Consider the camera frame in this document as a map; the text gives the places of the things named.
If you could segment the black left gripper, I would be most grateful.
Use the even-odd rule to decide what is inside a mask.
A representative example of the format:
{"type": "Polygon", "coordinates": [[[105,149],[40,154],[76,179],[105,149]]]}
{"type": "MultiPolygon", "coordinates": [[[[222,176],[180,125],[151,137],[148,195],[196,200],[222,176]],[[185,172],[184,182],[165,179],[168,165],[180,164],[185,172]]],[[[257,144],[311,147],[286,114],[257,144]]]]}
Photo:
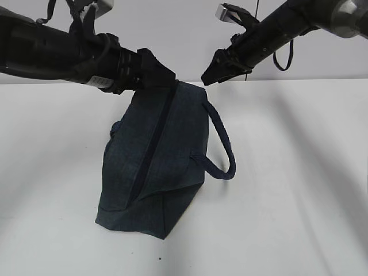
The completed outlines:
{"type": "Polygon", "coordinates": [[[90,56],[77,62],[68,80],[94,86],[104,93],[170,87],[176,74],[164,66],[148,48],[137,53],[121,47],[118,37],[100,33],[86,39],[90,56]]]}

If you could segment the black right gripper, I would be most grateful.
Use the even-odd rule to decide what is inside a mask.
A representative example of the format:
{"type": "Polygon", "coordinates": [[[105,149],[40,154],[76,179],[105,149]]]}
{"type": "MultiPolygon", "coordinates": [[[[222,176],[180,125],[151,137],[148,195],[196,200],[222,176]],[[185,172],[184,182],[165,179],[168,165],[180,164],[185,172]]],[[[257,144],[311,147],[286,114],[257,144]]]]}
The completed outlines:
{"type": "Polygon", "coordinates": [[[218,49],[201,76],[204,85],[223,83],[252,71],[265,59],[265,34],[249,31],[236,36],[230,46],[218,49]]]}

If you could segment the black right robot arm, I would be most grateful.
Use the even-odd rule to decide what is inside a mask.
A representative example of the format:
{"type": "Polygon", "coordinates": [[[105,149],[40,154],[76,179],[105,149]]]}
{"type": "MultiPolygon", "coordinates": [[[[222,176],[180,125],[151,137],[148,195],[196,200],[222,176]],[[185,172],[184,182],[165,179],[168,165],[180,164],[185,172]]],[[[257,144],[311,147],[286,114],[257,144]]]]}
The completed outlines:
{"type": "Polygon", "coordinates": [[[206,86],[252,73],[281,47],[314,30],[342,38],[367,37],[367,1],[286,1],[262,21],[244,8],[222,3],[216,17],[245,32],[233,35],[228,48],[214,53],[201,76],[206,86]]]}

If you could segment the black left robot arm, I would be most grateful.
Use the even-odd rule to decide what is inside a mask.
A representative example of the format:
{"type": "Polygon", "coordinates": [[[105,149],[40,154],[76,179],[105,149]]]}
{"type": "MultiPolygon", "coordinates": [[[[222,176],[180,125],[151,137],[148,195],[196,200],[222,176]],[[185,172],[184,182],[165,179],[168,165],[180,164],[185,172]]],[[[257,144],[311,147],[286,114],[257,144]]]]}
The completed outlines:
{"type": "Polygon", "coordinates": [[[67,1],[72,17],[68,32],[50,26],[47,17],[33,20],[1,8],[1,73],[44,81],[93,86],[104,93],[170,87],[175,73],[146,48],[130,51],[111,33],[97,34],[96,19],[111,11],[113,1],[67,1]]]}

